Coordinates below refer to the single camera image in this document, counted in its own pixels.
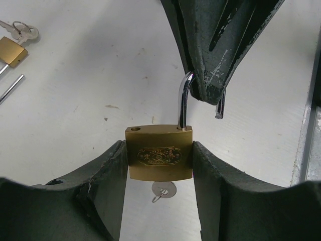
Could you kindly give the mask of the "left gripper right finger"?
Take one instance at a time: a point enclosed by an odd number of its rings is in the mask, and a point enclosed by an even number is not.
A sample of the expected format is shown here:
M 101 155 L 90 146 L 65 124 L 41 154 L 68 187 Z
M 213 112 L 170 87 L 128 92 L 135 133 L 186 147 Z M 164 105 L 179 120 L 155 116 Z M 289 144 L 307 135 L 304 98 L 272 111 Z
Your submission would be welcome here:
M 256 179 L 193 144 L 202 240 L 320 240 L 320 182 Z

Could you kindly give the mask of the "small padlock silver keys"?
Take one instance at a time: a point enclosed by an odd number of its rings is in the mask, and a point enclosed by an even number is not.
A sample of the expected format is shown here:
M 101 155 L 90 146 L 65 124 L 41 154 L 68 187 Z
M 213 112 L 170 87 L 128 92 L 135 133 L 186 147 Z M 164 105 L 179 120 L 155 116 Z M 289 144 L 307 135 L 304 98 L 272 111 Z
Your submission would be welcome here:
M 1 21 L 1 27 L 5 28 L 19 45 L 27 41 L 35 41 L 39 37 L 39 30 L 36 27 L 20 21 L 14 21 L 11 25 Z

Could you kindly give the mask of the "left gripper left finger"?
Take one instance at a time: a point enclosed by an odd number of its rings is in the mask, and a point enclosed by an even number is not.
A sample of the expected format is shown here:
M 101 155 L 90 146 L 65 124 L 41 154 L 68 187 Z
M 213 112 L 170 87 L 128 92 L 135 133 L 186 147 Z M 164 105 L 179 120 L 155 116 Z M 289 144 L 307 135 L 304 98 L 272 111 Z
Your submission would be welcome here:
M 127 168 L 117 141 L 45 185 L 1 178 L 1 240 L 119 240 Z

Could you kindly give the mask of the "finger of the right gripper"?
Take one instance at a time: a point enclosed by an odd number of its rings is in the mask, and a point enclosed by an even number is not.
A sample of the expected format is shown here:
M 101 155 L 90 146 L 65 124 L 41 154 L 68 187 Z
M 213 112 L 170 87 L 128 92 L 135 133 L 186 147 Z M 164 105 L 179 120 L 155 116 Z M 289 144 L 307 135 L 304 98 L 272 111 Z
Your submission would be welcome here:
M 197 1 L 161 1 L 174 35 L 185 73 L 193 72 L 196 82 L 191 86 L 192 97 L 206 100 L 202 60 L 196 23 Z
M 236 68 L 283 1 L 226 1 L 202 40 L 200 100 L 217 105 Z

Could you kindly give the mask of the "small brass padlock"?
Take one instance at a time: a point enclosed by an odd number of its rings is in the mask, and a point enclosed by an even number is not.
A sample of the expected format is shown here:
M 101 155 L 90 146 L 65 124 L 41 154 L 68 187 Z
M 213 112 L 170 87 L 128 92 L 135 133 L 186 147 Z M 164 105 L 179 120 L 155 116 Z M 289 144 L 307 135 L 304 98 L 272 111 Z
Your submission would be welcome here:
M 24 58 L 28 52 L 18 43 L 13 40 L 2 37 L 1 38 L 1 62 L 5 65 L 1 68 L 1 75 L 9 68 L 15 68 Z M 7 98 L 7 96 L 13 91 L 13 89 L 23 80 L 25 76 L 21 74 L 11 86 L 1 95 L 1 103 Z

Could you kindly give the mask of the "large brass padlock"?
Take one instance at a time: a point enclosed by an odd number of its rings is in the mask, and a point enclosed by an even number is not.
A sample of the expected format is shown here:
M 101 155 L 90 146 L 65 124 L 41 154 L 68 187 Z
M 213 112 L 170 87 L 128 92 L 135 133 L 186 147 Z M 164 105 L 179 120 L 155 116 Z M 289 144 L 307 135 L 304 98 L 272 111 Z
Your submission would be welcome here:
M 189 89 L 195 74 L 182 79 L 176 125 L 145 125 L 125 130 L 129 174 L 140 181 L 169 182 L 193 176 L 193 129 L 187 125 Z

